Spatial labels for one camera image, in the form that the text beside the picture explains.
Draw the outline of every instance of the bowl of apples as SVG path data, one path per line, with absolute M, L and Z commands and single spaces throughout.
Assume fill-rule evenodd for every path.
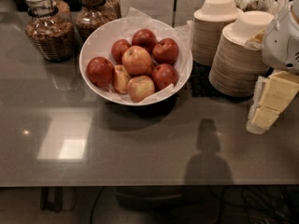
M 161 102 L 178 92 L 192 72 L 192 53 L 182 36 L 155 19 L 111 21 L 83 44 L 80 72 L 94 92 L 113 103 Z

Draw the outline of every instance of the apple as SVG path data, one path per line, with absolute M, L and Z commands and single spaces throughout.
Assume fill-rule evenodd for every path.
M 143 101 L 155 93 L 155 85 L 149 76 L 137 76 L 130 79 L 128 83 L 128 94 L 135 103 Z
M 114 74 L 112 79 L 112 86 L 118 93 L 125 94 L 128 92 L 127 87 L 131 76 L 122 64 L 114 66 Z
M 158 43 L 156 35 L 150 29 L 140 29 L 133 34 L 132 46 L 139 46 L 151 55 L 154 46 Z
M 111 47 L 111 54 L 116 64 L 121 64 L 123 53 L 131 47 L 131 44 L 126 39 L 115 41 Z
M 170 63 L 173 64 L 178 59 L 178 43 L 168 37 L 162 39 L 154 46 L 152 50 L 152 57 L 157 63 Z
M 105 57 L 92 58 L 86 67 L 88 79 L 100 88 L 111 84 L 113 73 L 114 65 Z
M 123 53 L 122 64 L 131 76 L 151 73 L 150 54 L 139 46 L 131 46 Z
M 177 84 L 178 71 L 172 64 L 161 63 L 153 69 L 151 77 L 157 90 L 160 91 L 170 84 Z

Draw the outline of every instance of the white bowl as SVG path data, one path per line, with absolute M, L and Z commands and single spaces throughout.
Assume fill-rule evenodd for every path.
M 244 12 L 234 23 L 226 25 L 222 33 L 231 42 L 244 46 L 248 39 L 266 28 L 273 19 L 273 15 L 264 11 Z
M 205 0 L 194 17 L 202 21 L 232 21 L 243 11 L 236 7 L 235 0 Z
M 151 29 L 151 31 L 156 34 L 158 40 L 171 37 L 177 41 L 179 56 L 174 66 L 178 70 L 179 79 L 175 86 L 170 85 L 164 90 L 147 97 L 143 101 L 134 103 L 128 94 L 115 92 L 111 85 L 108 90 L 94 86 L 86 76 L 86 67 L 89 60 L 96 56 L 106 57 L 115 64 L 110 53 L 113 43 L 121 38 L 127 39 L 131 43 L 133 33 L 142 28 Z M 176 30 L 171 26 L 154 19 L 150 20 L 150 22 L 135 22 L 134 24 L 132 24 L 132 20 L 128 20 L 127 18 L 111 21 L 95 30 L 83 44 L 79 55 L 80 72 L 87 85 L 95 93 L 111 102 L 131 106 L 152 105 L 161 102 L 179 91 L 188 81 L 192 71 L 192 52 L 190 49 L 185 49 L 177 34 Z

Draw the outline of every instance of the white robot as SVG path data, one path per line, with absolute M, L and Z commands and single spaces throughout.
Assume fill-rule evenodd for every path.
M 256 83 L 247 130 L 257 134 L 269 130 L 299 92 L 299 0 L 281 9 L 267 26 L 262 55 L 274 72 Z

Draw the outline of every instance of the table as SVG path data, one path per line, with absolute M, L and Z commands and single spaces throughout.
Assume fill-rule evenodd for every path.
M 0 13 L 0 186 L 299 183 L 299 100 L 269 132 L 247 132 L 252 100 L 175 96 L 146 107 L 91 91 L 78 54 L 44 61 L 26 13 Z

